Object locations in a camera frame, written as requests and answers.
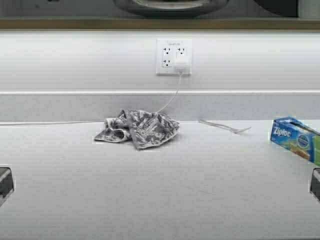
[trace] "gray and white towel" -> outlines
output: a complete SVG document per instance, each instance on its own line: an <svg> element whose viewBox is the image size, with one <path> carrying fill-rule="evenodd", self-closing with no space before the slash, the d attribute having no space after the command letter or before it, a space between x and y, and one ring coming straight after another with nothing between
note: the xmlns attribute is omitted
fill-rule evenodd
<svg viewBox="0 0 320 240"><path fill-rule="evenodd" d="M157 147L175 137L179 123L167 115L142 110L123 110L117 118L105 120L105 130L94 140L122 143L132 140L138 149Z"/></svg>

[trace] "outlet socket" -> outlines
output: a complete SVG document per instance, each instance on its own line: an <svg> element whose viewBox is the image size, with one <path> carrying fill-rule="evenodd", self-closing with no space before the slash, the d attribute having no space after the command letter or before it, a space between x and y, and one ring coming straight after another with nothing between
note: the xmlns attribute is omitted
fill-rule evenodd
<svg viewBox="0 0 320 240"><path fill-rule="evenodd" d="M157 75L176 75L174 63L181 59L192 63L192 40L176 39L166 40L157 39L156 41L156 74Z"/></svg>

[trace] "wall trim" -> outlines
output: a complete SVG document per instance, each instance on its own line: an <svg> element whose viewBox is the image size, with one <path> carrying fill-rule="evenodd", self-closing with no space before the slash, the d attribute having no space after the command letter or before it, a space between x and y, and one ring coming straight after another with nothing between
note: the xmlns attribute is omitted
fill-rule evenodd
<svg viewBox="0 0 320 240"><path fill-rule="evenodd" d="M173 90L0 91L0 96L167 96ZM180 96L320 95L320 90L180 90Z"/></svg>

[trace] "cardboard box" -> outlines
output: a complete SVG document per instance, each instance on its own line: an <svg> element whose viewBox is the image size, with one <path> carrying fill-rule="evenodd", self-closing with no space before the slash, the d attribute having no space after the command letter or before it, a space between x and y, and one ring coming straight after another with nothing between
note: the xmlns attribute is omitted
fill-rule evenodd
<svg viewBox="0 0 320 240"><path fill-rule="evenodd" d="M320 150L319 136L319 132L290 116L273 121L271 141L316 164L320 164L320 154L315 162L314 149L318 146Z"/></svg>

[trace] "metal fork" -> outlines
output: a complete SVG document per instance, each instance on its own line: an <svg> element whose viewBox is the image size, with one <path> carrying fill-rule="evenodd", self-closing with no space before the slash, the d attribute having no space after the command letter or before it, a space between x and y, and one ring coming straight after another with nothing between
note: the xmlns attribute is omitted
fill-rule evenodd
<svg viewBox="0 0 320 240"><path fill-rule="evenodd" d="M236 128L233 128L233 127L230 127L230 126L227 126L227 125L214 123L214 122L209 122L209 121L205 121L205 120L199 120L199 123L206 124L206 125L209 125L209 126L220 128L220 129L224 129L224 130L228 130L228 131L230 131L230 132L232 132L234 134L240 134L240 133L243 133L243 132L251 129L251 127L242 128L242 129L236 129Z"/></svg>

